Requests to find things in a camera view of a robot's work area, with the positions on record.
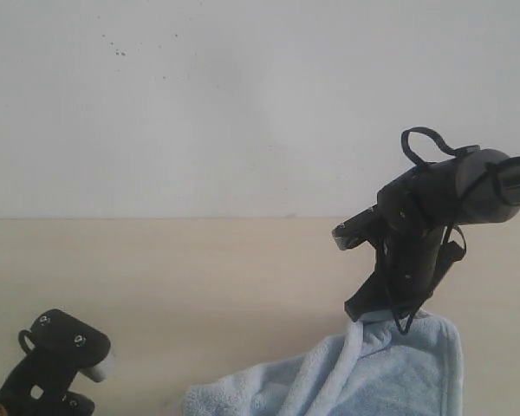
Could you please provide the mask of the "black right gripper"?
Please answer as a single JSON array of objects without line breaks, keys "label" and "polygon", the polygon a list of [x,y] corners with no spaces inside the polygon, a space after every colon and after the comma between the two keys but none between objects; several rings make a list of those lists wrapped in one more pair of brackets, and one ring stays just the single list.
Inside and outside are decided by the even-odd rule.
[{"label": "black right gripper", "polygon": [[388,310],[395,321],[412,319],[465,249],[442,242],[458,203],[456,164],[414,167],[376,195],[385,234],[370,277],[345,302],[352,321]]}]

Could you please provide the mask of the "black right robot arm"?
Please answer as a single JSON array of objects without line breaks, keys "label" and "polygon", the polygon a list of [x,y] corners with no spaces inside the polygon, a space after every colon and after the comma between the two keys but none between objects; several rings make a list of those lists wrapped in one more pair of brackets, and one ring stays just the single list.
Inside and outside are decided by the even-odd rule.
[{"label": "black right robot arm", "polygon": [[336,226],[340,250],[368,242],[374,271],[344,309],[354,322],[387,310],[411,321],[466,243],[452,240],[468,224],[499,224],[520,211],[520,156],[492,149],[415,166],[381,188],[375,205]]}]

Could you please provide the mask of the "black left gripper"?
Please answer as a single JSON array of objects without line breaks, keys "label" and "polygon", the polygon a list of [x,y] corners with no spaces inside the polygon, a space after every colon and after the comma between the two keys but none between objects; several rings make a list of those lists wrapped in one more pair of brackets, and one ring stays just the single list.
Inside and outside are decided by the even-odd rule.
[{"label": "black left gripper", "polygon": [[78,372],[53,355],[26,355],[0,387],[0,416],[94,414],[95,403],[70,390]]}]

